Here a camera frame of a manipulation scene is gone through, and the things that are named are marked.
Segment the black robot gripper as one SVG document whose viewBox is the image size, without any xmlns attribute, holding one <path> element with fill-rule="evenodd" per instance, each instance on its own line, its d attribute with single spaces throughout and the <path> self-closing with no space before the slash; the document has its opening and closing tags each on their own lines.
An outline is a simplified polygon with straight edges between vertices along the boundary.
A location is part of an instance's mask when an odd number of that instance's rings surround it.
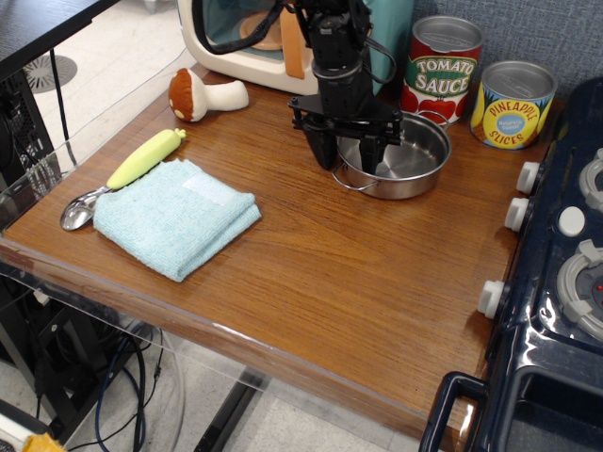
<svg viewBox="0 0 603 452">
<path fill-rule="evenodd" d="M 374 174 L 388 144 L 400 144 L 403 114 L 375 97 L 364 70 L 318 80 L 318 93 L 292 98 L 293 126 L 303 130 L 317 163 L 330 170 L 337 158 L 335 137 L 360 139 L 362 171 Z"/>
</svg>

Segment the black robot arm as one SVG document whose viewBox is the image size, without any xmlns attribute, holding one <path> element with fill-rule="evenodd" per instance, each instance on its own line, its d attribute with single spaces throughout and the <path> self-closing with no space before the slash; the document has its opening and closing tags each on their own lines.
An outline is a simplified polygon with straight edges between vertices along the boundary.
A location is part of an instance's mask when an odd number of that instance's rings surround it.
<svg viewBox="0 0 603 452">
<path fill-rule="evenodd" d="M 264 39 L 277 16 L 296 16 L 305 44 L 312 50 L 312 72 L 318 93 L 293 97 L 293 126 L 304 132 L 317 160 L 326 170 L 334 166 L 341 137 L 359 142 L 362 170 L 373 174 L 389 144 L 401 142 L 403 115 L 376 98 L 378 77 L 373 74 L 370 52 L 388 51 L 369 33 L 371 10 L 362 1 L 277 1 L 251 35 L 214 44 L 205 25 L 204 4 L 192 4 L 194 33 L 209 53 L 221 56 L 247 49 Z"/>
</svg>

